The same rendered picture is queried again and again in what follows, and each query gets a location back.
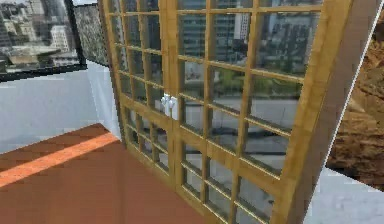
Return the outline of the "wooden glazed double door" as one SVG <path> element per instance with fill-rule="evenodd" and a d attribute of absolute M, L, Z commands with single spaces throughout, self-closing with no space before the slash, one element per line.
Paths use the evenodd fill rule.
<path fill-rule="evenodd" d="M 126 149 L 204 224 L 304 224 L 384 0 L 98 4 Z"/>

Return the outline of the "black framed window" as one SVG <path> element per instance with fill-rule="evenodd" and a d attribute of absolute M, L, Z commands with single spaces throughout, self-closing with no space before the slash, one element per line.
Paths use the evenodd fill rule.
<path fill-rule="evenodd" d="M 74 15 L 85 58 L 107 66 L 109 62 L 98 4 L 76 5 Z"/>
<path fill-rule="evenodd" d="M 0 83 L 86 68 L 73 0 L 0 0 Z"/>

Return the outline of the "brown framed wall picture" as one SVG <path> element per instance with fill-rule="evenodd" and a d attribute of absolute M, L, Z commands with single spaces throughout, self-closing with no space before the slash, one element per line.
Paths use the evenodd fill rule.
<path fill-rule="evenodd" d="M 326 167 L 384 191 L 384 6 Z"/>

